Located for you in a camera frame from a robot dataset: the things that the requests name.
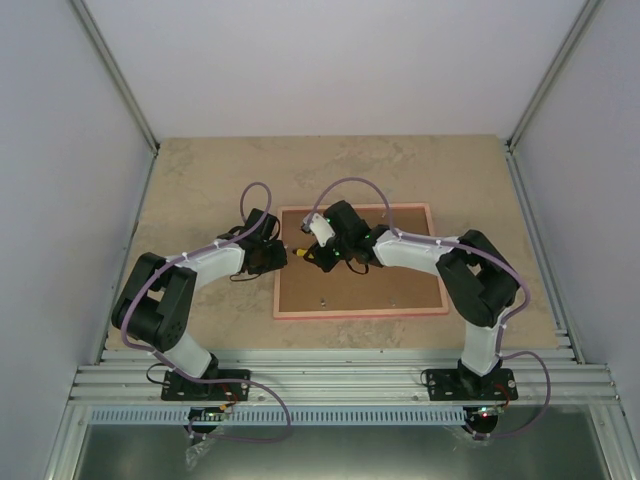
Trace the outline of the pink wooden photo frame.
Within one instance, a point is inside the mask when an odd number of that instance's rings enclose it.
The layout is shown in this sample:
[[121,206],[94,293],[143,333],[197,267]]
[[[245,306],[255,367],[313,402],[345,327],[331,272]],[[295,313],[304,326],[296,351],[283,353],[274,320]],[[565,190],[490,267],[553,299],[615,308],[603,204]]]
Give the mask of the pink wooden photo frame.
[[[300,225],[309,206],[278,209],[280,238],[287,247],[287,265],[275,274],[273,316],[277,320],[355,319],[444,315],[449,300],[435,275],[407,268],[371,267],[340,262],[329,273],[291,253],[308,248],[312,237]],[[325,298],[327,305],[321,306]],[[390,304],[395,299],[397,305]]]

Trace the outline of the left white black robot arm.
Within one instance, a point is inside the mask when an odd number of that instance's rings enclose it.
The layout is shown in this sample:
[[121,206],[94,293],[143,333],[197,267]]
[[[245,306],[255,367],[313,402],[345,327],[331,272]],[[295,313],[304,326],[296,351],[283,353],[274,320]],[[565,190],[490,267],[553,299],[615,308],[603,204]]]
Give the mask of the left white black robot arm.
[[202,252],[162,257],[142,254],[111,313],[124,341],[145,349],[184,377],[197,399],[218,390],[219,362],[187,332],[194,294],[219,279],[244,282],[287,265],[280,220],[254,208],[241,226]]

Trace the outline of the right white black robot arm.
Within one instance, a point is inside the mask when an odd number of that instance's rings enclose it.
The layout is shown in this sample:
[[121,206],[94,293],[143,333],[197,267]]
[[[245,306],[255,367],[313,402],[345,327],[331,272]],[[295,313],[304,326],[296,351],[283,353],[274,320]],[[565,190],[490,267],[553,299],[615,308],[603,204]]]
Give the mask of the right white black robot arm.
[[301,229],[314,238],[304,260],[324,272],[339,262],[357,262],[365,268],[406,268],[441,279],[466,328],[456,367],[426,373],[431,399],[507,396],[510,373],[502,366],[499,343],[520,285],[510,265],[481,232],[436,238],[391,225],[371,227],[346,201],[324,213],[307,214]]

